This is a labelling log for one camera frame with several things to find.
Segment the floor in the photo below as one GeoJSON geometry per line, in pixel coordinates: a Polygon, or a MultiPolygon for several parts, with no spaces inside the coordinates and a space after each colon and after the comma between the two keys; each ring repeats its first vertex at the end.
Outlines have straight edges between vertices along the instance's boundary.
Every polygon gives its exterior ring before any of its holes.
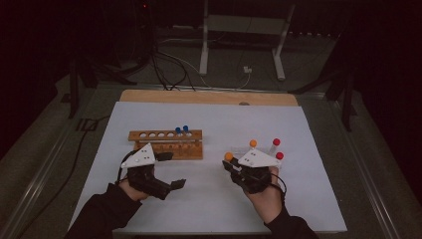
{"type": "MultiPolygon", "coordinates": [[[[80,119],[109,116],[113,104],[125,89],[162,89],[155,70],[161,77],[165,76],[166,85],[170,87],[184,79],[184,71],[187,71],[191,82],[186,78],[174,90],[285,93],[317,79],[335,45],[335,40],[328,38],[289,36],[282,53],[287,78],[279,81],[270,53],[273,39],[239,41],[241,36],[216,35],[215,39],[220,39],[211,44],[208,74],[200,77],[197,70],[201,44],[195,40],[198,32],[183,30],[161,36],[159,52],[182,59],[185,70],[160,54],[156,55],[155,65],[150,63],[128,76],[129,80],[137,82],[135,86],[121,85],[99,73],[101,81],[96,89],[81,86],[81,105],[73,119],[68,119],[69,104],[61,102],[63,95],[69,92],[69,77],[58,81],[57,97],[0,161],[0,235],[16,238],[24,230],[21,238],[49,239],[65,235],[107,121],[102,120],[96,130],[83,132],[78,129],[80,119]],[[252,73],[244,73],[245,66],[250,67],[252,73]],[[75,171],[70,180],[55,198],[73,166],[75,171]],[[38,215],[45,205],[48,206],[38,215]]],[[[123,63],[125,66],[132,64],[131,61],[123,63]]],[[[350,119],[352,132],[347,132],[339,119],[341,99],[338,102],[326,101],[323,98],[326,88],[327,85],[319,86],[297,98],[309,120],[348,230],[319,233],[318,236],[327,239],[419,238],[422,235],[421,206],[359,93],[355,92],[353,96],[356,115],[350,119]]],[[[115,238],[134,237],[181,238],[115,235],[115,238]]],[[[186,237],[267,236],[183,236],[186,237]]]]}

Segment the white board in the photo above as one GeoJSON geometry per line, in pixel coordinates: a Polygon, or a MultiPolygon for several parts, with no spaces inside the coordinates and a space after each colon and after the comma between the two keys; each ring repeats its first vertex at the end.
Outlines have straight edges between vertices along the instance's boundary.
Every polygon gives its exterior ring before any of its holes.
{"type": "Polygon", "coordinates": [[[86,201],[104,193],[133,148],[131,130],[202,129],[204,158],[158,162],[155,177],[170,183],[185,178],[184,188],[163,201],[149,197],[120,232],[140,234],[250,234],[269,230],[242,189],[224,170],[224,154],[233,148],[269,148],[274,138],[285,155],[280,177],[287,185],[291,215],[317,232],[345,231],[330,182],[301,107],[199,104],[116,103],[72,222],[86,201]]]}

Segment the wooden edge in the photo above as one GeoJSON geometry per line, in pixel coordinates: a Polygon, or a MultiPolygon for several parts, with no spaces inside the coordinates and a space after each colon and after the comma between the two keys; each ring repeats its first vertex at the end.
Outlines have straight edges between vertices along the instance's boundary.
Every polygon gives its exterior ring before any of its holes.
{"type": "Polygon", "coordinates": [[[298,106],[291,94],[125,90],[121,102],[182,103],[251,106],[298,106]]]}

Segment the test tube rack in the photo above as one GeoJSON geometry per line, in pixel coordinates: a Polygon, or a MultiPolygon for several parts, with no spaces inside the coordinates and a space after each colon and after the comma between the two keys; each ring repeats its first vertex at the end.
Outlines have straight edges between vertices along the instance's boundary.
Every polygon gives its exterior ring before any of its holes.
{"type": "Polygon", "coordinates": [[[175,130],[132,130],[129,141],[134,141],[134,150],[151,143],[156,153],[172,152],[173,159],[202,159],[202,130],[177,133],[175,130]]]}

